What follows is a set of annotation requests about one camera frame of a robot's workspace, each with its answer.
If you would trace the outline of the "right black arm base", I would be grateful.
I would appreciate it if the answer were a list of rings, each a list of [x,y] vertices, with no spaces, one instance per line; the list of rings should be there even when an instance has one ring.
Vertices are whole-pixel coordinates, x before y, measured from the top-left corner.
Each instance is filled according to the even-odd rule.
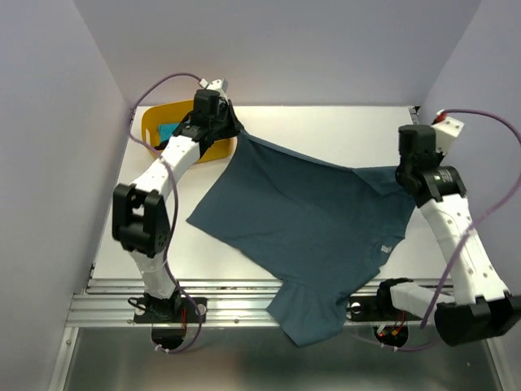
[[[391,288],[401,283],[412,283],[412,279],[386,279],[379,284],[376,293],[369,296],[353,295],[338,298],[335,304],[343,307],[350,314],[353,322],[401,321],[405,312],[406,320],[419,320],[425,311],[399,309],[395,300],[391,298]]]

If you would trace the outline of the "dark blue-grey t shirt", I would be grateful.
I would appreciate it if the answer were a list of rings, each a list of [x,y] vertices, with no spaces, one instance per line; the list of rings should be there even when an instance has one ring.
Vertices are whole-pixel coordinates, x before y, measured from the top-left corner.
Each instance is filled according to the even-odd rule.
[[[393,167],[345,168],[244,133],[188,222],[281,281],[268,311],[303,347],[341,331],[414,207]]]

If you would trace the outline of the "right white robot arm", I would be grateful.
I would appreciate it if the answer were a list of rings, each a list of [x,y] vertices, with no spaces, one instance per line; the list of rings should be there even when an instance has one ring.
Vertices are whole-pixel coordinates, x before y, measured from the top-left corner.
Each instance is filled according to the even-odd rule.
[[[432,321],[449,346],[504,336],[520,320],[520,298],[495,271],[471,217],[466,187],[442,160],[462,126],[449,119],[399,128],[396,180],[427,220],[446,262],[436,290],[411,279],[379,285],[374,307],[384,318],[400,312]]]

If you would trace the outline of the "yellow plastic basket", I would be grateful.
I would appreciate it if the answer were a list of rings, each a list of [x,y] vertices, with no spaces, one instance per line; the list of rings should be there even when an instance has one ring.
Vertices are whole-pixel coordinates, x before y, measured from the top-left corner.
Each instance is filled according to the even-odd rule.
[[[181,119],[193,108],[193,101],[186,100],[176,103],[167,103],[148,108],[141,119],[140,136],[143,142],[152,147],[165,140],[166,133],[161,133],[159,127],[164,124],[178,124]],[[216,141],[198,160],[199,163],[220,160],[229,157],[234,151],[235,138]]]

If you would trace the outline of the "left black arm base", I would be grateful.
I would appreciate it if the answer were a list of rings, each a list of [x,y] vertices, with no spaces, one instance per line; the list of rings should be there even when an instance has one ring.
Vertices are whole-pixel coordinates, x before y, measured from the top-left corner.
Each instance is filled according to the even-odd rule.
[[[199,322],[195,307],[178,292],[170,299],[158,299],[145,293],[140,297],[130,297],[127,303],[134,309],[133,322],[136,324]]]

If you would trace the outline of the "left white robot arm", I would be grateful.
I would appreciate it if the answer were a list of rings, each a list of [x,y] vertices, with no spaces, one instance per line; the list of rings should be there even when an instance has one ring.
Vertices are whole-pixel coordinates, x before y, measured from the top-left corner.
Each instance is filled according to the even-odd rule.
[[[193,108],[163,150],[129,137],[154,154],[155,160],[130,184],[115,187],[112,237],[134,259],[145,293],[155,298],[152,309],[164,321],[174,320],[181,313],[181,301],[173,296],[177,281],[166,261],[177,219],[169,217],[166,201],[173,195],[174,208],[178,209],[177,180],[215,143],[237,136],[242,129],[226,92],[211,84],[196,91]]]

